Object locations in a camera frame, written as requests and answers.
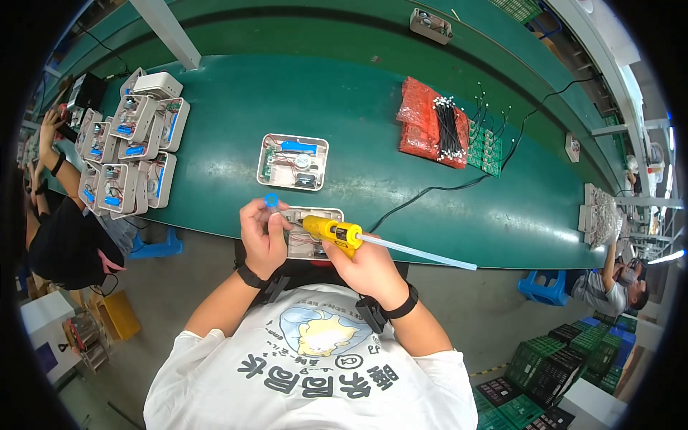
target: gray shirt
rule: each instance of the gray shirt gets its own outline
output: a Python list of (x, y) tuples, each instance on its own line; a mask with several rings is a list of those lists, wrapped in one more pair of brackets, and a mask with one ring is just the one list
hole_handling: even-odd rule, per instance
[(621, 315), (628, 306), (628, 295), (625, 287), (614, 282), (612, 289), (606, 292), (602, 275), (590, 270), (573, 284), (571, 296), (610, 316)]

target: cartoon print on t-shirt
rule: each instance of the cartoon print on t-shirt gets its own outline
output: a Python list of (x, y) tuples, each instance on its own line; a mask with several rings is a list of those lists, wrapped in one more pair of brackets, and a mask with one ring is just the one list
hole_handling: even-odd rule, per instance
[(372, 334), (368, 324), (325, 310), (295, 306), (279, 316), (287, 344), (298, 355), (328, 357), (355, 347)]

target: blue crate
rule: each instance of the blue crate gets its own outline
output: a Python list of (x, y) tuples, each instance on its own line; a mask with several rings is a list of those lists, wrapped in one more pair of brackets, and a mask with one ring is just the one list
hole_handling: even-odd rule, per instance
[(591, 316), (586, 316), (585, 318), (581, 319), (585, 324), (591, 325), (592, 327), (597, 327), (597, 325), (601, 322), (598, 319), (592, 318)]
[(626, 360), (628, 360), (628, 356), (633, 350), (633, 346), (636, 344), (636, 335), (626, 332), (618, 327), (612, 327), (609, 330), (609, 333), (621, 338), (619, 352), (616, 354), (616, 358), (612, 364), (614, 366), (623, 367), (626, 364)]

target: black wristband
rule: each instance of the black wristband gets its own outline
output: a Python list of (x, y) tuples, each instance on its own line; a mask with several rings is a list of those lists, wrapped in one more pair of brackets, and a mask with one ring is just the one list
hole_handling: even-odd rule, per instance
[(413, 310), (413, 308), (416, 307), (416, 303), (418, 303), (418, 290), (416, 287), (411, 285), (408, 281), (406, 284), (409, 286), (409, 298), (406, 299), (406, 301), (396, 308), (395, 310), (384, 310), (382, 309), (382, 315), (386, 319), (397, 319), (401, 318), (402, 316), (408, 314)]
[(252, 286), (253, 288), (257, 288), (258, 290), (265, 290), (271, 284), (270, 279), (268, 279), (267, 281), (260, 279), (258, 275), (253, 273), (253, 271), (251, 271), (251, 269), (248, 268), (246, 264), (238, 268), (237, 273), (239, 274), (241, 279), (243, 279), (244, 282), (246, 282), (246, 285)]
[(47, 190), (47, 179), (44, 179), (43, 182), (41, 182), (41, 185), (34, 191), (35, 195), (41, 195)]
[(57, 164), (55, 164), (55, 167), (53, 167), (50, 171), (50, 174), (53, 176), (53, 178), (57, 177), (57, 172), (60, 171), (60, 167), (62, 167), (62, 162), (65, 161), (66, 157), (67, 156), (65, 155), (65, 153), (60, 152), (60, 156), (57, 159)]

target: pink fabric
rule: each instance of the pink fabric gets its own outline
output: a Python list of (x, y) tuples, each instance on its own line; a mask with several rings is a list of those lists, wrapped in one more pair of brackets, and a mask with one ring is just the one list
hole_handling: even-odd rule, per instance
[(103, 272), (106, 275), (113, 275), (113, 273), (110, 271), (110, 268), (113, 268), (115, 270), (126, 270), (125, 268), (117, 266), (117, 264), (110, 261), (100, 249), (98, 250), (98, 256), (100, 257), (100, 260), (103, 262)]

